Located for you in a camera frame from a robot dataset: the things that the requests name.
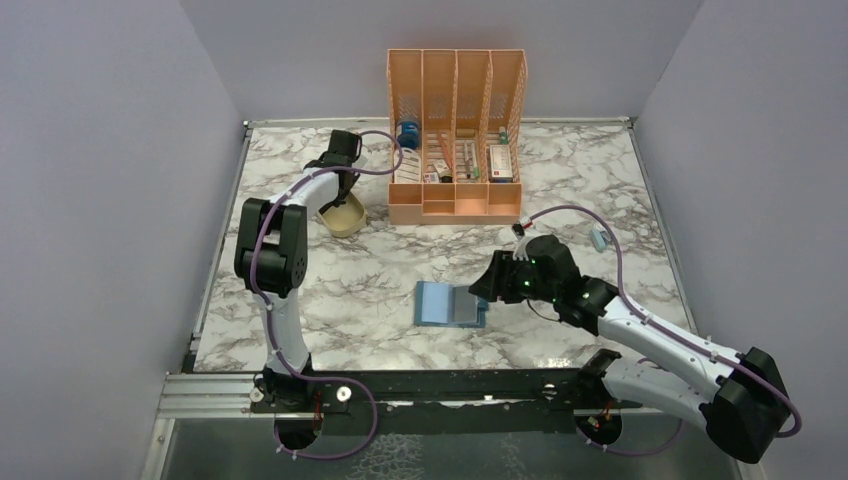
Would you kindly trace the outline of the teal leather card holder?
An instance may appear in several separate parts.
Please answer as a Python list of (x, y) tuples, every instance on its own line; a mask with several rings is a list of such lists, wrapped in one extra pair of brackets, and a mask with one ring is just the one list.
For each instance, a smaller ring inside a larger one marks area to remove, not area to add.
[(483, 328), (489, 303), (478, 298), (478, 323), (455, 325), (451, 322), (452, 288), (463, 284), (418, 281), (415, 288), (413, 324), (425, 327)]

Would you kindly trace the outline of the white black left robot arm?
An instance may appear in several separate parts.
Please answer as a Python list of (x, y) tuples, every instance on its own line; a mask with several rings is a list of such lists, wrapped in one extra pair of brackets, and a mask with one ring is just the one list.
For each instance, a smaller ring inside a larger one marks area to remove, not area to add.
[(310, 353), (298, 306), (308, 265), (307, 224), (342, 203), (364, 164), (362, 136), (334, 130), (328, 148), (282, 193), (268, 200), (249, 198), (242, 205), (234, 271), (263, 313), (264, 391), (290, 410), (309, 406), (315, 387), (304, 373)]

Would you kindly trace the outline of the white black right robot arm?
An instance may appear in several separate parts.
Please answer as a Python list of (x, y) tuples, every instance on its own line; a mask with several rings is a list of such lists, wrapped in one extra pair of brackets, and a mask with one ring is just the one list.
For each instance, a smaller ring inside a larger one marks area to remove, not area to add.
[(579, 398), (600, 407), (632, 401), (703, 430), (733, 458), (755, 464), (791, 415), (774, 358), (757, 347), (738, 352), (652, 314), (613, 284), (584, 275), (553, 235), (526, 237), (497, 250), (469, 292), (488, 302), (543, 301), (561, 323), (626, 346), (649, 368), (616, 352), (598, 353), (577, 380)]

